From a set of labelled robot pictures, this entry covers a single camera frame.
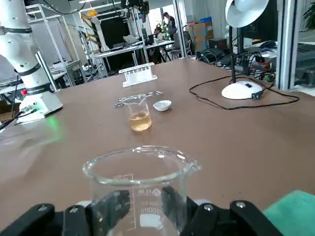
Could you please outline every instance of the white lamp base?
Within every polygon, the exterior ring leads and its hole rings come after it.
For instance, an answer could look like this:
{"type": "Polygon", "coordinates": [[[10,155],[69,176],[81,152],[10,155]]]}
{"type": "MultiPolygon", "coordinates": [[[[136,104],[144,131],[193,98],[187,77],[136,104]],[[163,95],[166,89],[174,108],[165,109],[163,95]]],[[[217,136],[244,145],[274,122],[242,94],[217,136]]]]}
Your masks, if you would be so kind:
{"type": "Polygon", "coordinates": [[[259,98],[261,95],[262,87],[250,81],[238,81],[222,90],[223,97],[234,100],[259,98]]]}

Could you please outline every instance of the white test tube rack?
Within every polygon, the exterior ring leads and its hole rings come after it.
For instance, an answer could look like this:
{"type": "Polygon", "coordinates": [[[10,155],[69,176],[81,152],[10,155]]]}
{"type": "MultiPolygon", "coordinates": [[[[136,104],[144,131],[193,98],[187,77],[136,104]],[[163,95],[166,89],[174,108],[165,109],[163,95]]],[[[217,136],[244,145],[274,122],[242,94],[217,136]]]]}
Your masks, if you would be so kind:
{"type": "Polygon", "coordinates": [[[123,82],[123,87],[125,88],[156,80],[157,76],[152,74],[152,65],[154,65],[153,62],[120,70],[119,74],[124,73],[126,78],[126,81],[123,82]]]}

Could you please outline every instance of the amber liquid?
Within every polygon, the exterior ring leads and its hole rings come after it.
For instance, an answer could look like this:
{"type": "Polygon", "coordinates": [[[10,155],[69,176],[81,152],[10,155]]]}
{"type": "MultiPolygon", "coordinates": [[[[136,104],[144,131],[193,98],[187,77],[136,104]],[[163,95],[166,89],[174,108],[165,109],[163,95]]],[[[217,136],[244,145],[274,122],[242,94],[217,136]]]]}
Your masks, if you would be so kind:
{"type": "Polygon", "coordinates": [[[152,125],[151,117],[148,112],[135,113],[129,118],[129,121],[131,129],[134,131],[146,130],[152,125]]]}

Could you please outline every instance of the black cable bundle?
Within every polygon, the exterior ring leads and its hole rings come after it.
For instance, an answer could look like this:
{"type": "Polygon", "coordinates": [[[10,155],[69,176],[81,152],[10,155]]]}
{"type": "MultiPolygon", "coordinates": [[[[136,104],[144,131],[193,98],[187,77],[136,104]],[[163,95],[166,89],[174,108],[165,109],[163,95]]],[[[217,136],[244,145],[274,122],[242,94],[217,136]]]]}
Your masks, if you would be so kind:
{"type": "Polygon", "coordinates": [[[49,4],[46,0],[43,0],[49,7],[51,7],[54,11],[56,11],[57,13],[61,14],[61,15],[70,15],[70,14],[73,14],[73,13],[77,13],[79,11],[81,11],[84,7],[85,7],[85,4],[86,2],[83,4],[83,6],[79,9],[79,10],[76,10],[76,11],[72,11],[72,12],[67,12],[67,13],[62,13],[62,12],[59,12],[58,10],[56,10],[51,4],[49,4]]]}
{"type": "Polygon", "coordinates": [[[281,95],[281,96],[283,96],[283,97],[294,98],[294,100],[291,100],[291,101],[288,101],[288,102],[266,104],[266,105],[239,106],[239,107],[230,107],[230,108],[227,108],[227,107],[224,107],[224,106],[222,106],[222,105],[220,105],[220,104],[218,104],[218,103],[216,103],[216,102],[214,102],[214,101],[209,100],[209,99],[206,98],[206,97],[202,97],[202,96],[198,95],[198,93],[195,93],[195,92],[192,91],[194,88],[196,88],[196,87],[198,87],[198,86],[201,86],[201,85],[204,85],[204,84],[207,84],[207,83],[211,83],[211,82],[214,82],[214,81],[226,79],[226,78],[229,78],[229,77],[231,77],[231,76],[229,75],[229,76],[221,77],[221,78],[218,78],[218,79],[215,79],[215,80],[209,80],[209,81],[206,81],[206,82],[197,84],[197,85],[191,87],[191,88],[189,89],[189,92],[190,92],[191,94],[195,95],[198,100],[205,101],[205,102],[209,103],[210,105],[214,105],[215,107],[218,107],[218,108],[221,108],[221,109],[224,109],[224,110],[228,110],[228,111],[237,110],[237,109],[243,109],[243,108],[259,108],[259,107],[280,106],[280,105],[286,105],[286,104],[295,103],[295,102],[297,102],[297,101],[300,100],[300,98],[299,98],[298,96],[287,95],[287,94],[281,93],[281,92],[279,92],[279,91],[273,90],[271,87],[274,85],[274,82],[271,84],[271,86],[266,87],[264,84],[258,83],[256,80],[251,79],[251,78],[249,78],[249,77],[236,77],[236,79],[249,79],[249,80],[252,80],[252,81],[254,81],[255,83],[257,83],[257,84],[261,85],[262,87],[264,87],[263,91],[269,90],[269,91],[275,92],[275,93],[277,93],[277,94],[279,94],[279,95],[281,95]]]}

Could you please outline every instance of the yellow object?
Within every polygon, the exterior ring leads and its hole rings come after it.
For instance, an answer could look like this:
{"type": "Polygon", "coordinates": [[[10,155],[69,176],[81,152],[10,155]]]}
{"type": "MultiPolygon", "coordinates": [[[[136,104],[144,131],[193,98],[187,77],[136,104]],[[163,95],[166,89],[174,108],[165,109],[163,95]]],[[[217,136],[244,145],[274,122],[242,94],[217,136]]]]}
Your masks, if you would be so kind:
{"type": "Polygon", "coordinates": [[[89,33],[87,33],[87,40],[89,40],[91,37],[98,38],[98,35],[97,34],[89,34],[89,33]]]}
{"type": "Polygon", "coordinates": [[[96,16],[96,15],[97,15],[97,11],[95,11],[94,9],[90,10],[89,13],[88,13],[89,17],[96,16]]]}

